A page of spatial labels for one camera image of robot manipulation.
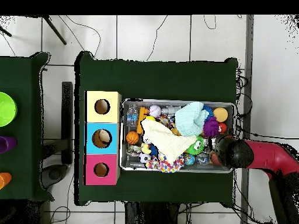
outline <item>green table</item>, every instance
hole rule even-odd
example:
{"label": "green table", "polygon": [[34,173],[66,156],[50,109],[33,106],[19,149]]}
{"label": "green table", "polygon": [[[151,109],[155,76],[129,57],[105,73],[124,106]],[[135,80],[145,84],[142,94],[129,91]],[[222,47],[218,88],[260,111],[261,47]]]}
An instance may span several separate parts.
{"label": "green table", "polygon": [[15,149],[0,154],[0,172],[12,175],[12,181],[0,190],[0,199],[53,200],[40,185],[40,74],[48,57],[45,52],[29,58],[0,57],[0,91],[10,95],[18,106],[16,118],[0,127],[1,136],[18,140]]}
{"label": "green table", "polygon": [[122,98],[236,101],[235,58],[225,62],[75,62],[75,202],[224,202],[232,205],[233,173],[149,173],[122,170],[116,186],[83,185],[84,91],[117,91]]}

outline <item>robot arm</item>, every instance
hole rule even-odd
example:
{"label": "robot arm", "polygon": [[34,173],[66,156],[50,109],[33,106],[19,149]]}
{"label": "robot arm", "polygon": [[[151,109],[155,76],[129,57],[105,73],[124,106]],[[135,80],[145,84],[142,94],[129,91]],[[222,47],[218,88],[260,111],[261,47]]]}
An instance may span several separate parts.
{"label": "robot arm", "polygon": [[288,147],[219,135],[211,160],[216,165],[263,170],[278,224],[299,224],[299,154]]}

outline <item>light blue towel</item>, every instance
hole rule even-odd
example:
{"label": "light blue towel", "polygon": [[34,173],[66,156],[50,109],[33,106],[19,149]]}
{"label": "light blue towel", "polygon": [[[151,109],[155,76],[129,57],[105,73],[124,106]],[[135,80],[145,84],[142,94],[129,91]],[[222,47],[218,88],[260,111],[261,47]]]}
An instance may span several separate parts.
{"label": "light blue towel", "polygon": [[175,113],[175,126],[182,136],[200,135],[208,111],[202,110],[202,102],[191,102]]}

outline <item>pink box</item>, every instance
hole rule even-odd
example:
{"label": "pink box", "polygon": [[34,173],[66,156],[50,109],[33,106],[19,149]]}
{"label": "pink box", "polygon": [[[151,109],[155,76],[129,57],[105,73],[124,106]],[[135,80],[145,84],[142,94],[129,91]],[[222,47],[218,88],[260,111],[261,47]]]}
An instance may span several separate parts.
{"label": "pink box", "polygon": [[[104,177],[95,174],[95,166],[104,163],[107,173]],[[116,155],[86,155],[85,185],[115,186],[120,175],[119,154]]]}

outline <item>red ball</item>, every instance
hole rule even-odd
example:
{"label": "red ball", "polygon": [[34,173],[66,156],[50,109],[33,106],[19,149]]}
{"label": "red ball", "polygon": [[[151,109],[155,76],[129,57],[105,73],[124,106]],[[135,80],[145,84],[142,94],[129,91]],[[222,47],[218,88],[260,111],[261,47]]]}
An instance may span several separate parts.
{"label": "red ball", "polygon": [[224,133],[225,131],[227,131],[227,125],[224,123],[219,123],[219,127],[221,129],[220,133]]}

